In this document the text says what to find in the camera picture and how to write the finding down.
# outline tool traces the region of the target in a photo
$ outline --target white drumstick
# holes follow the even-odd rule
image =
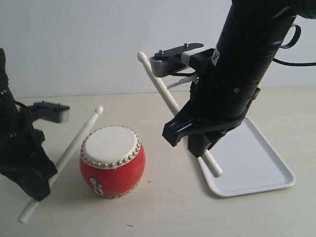
[[[52,184],[55,182],[57,177],[59,176],[60,172],[63,170],[67,162],[72,157],[73,153],[80,147],[82,141],[85,139],[85,137],[88,135],[89,131],[93,127],[94,123],[98,119],[99,115],[103,113],[103,107],[98,106],[95,109],[95,113],[93,116],[85,122],[83,127],[80,129],[78,134],[75,136],[75,138],[72,140],[72,142],[69,144],[67,149],[64,151],[62,156],[59,158],[59,160],[56,163],[56,168],[58,173],[51,177],[49,180],[49,185],[52,186]],[[36,207],[38,206],[39,202],[34,200],[33,198],[30,199],[30,201],[27,203],[23,211],[21,212],[20,216],[18,217],[18,221],[21,223],[26,223],[32,213],[35,211]]]
[[[167,87],[163,83],[163,81],[160,78],[157,78],[152,71],[152,67],[150,65],[150,62],[147,59],[147,56],[143,52],[139,52],[137,54],[137,59],[139,62],[141,62],[145,68],[145,71],[151,81],[153,82],[154,86],[156,87],[157,91],[163,98],[164,102],[172,112],[174,116],[180,111],[180,107],[177,104],[177,102],[174,100],[173,96],[171,93],[168,91]],[[209,168],[210,172],[214,177],[219,177],[222,175],[223,170],[221,167],[218,165],[214,157],[209,151],[206,151],[200,158],[198,158],[199,161],[202,159],[204,163],[207,165]]]

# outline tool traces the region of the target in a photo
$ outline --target white table surface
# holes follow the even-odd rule
[[[174,93],[183,106],[188,93]],[[21,99],[30,104],[43,98]],[[217,198],[185,144],[162,137],[171,112],[159,94],[45,98],[71,107],[65,124],[37,121],[43,146],[56,161],[97,105],[104,113],[94,128],[121,124],[136,130],[147,163],[139,186],[104,199],[84,183],[79,149],[27,224],[17,222],[29,197],[0,177],[2,237],[314,237],[316,236],[316,88],[263,89],[248,115],[297,177],[285,190]]]

